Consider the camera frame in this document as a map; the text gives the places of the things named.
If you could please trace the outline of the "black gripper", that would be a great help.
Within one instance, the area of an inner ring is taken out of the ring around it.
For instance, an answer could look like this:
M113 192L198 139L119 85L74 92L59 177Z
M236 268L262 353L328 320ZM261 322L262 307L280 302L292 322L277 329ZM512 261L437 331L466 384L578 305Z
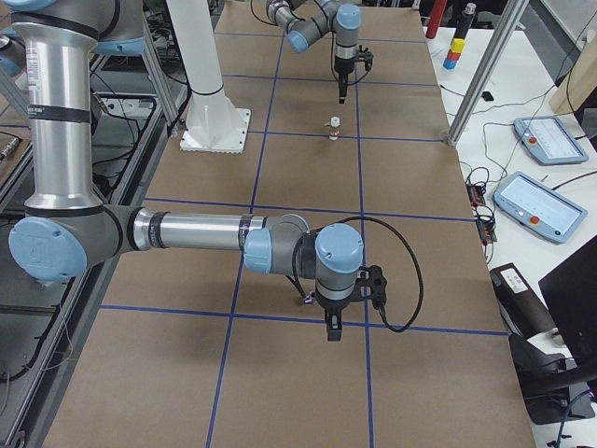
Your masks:
M355 289L347 298L332 300L319 290L315 291L318 304L325 310L326 337L329 342L339 342L342 336L342 311L352 303L364 300L358 289Z
M349 75L354 71L355 59L334 58L332 70L339 85L339 103L344 104L348 91Z

